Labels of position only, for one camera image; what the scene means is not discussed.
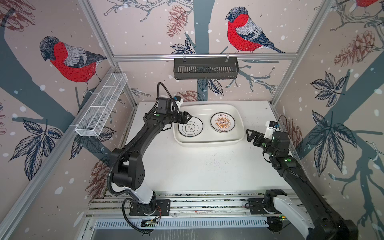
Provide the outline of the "white clover plate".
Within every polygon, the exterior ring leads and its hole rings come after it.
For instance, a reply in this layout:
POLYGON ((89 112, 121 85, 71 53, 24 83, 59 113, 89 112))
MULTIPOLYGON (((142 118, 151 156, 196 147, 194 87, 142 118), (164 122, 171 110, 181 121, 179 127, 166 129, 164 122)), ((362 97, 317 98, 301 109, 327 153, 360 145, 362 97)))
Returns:
POLYGON ((204 129, 203 122, 196 117, 192 117, 186 124, 179 124, 178 131, 184 137, 196 137, 204 129))

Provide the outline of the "orange sunburst plate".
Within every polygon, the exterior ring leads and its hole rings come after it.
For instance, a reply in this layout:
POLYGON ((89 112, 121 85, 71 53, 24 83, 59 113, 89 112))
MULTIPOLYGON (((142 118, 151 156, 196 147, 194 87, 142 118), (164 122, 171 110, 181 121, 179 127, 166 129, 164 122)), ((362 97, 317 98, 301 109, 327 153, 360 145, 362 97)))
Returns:
POLYGON ((219 133, 228 133, 236 125, 235 119, 228 113, 216 113, 210 119, 211 127, 219 133))

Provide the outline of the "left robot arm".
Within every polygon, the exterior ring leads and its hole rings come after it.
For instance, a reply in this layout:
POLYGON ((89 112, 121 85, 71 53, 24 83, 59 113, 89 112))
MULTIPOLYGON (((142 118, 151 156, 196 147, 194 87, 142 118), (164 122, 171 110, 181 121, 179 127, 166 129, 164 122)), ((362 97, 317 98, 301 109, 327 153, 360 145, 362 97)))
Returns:
POLYGON ((114 149, 112 165, 107 176, 108 191, 114 196, 129 195, 134 206, 144 215, 156 212, 155 192, 145 183, 143 156, 154 138, 166 125, 186 124, 192 118, 181 112, 182 97, 159 98, 143 117, 144 125, 136 136, 123 148, 114 149))

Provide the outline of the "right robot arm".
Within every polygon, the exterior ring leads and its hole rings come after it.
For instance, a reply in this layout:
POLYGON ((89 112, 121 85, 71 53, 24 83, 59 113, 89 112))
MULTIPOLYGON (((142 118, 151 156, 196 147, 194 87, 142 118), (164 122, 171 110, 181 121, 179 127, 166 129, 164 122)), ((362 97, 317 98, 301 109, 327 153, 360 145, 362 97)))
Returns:
POLYGON ((246 130, 247 140, 269 156, 271 166, 296 193, 305 207, 294 205, 282 190, 268 190, 264 206, 267 212, 280 212, 306 240, 356 240, 359 230, 351 220, 345 220, 316 190, 300 163, 289 152, 289 135, 267 128, 260 133, 246 130))

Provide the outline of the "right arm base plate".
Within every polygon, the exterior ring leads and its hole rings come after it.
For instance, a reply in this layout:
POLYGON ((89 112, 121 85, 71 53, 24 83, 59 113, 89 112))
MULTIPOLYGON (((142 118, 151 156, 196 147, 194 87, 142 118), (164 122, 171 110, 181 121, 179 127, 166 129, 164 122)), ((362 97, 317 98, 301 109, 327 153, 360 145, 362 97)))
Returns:
POLYGON ((250 210, 251 215, 268 215, 266 211, 266 204, 264 198, 251 198, 245 204, 246 208, 250 210))

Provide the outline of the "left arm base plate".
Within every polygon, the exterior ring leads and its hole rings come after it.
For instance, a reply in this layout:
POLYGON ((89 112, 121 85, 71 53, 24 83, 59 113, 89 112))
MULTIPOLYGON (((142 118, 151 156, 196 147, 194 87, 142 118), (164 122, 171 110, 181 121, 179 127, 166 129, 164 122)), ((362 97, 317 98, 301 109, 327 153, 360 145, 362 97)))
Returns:
POLYGON ((133 203, 130 206, 129 215, 133 217, 168 216, 170 214, 170 200, 156 200, 148 205, 133 203))

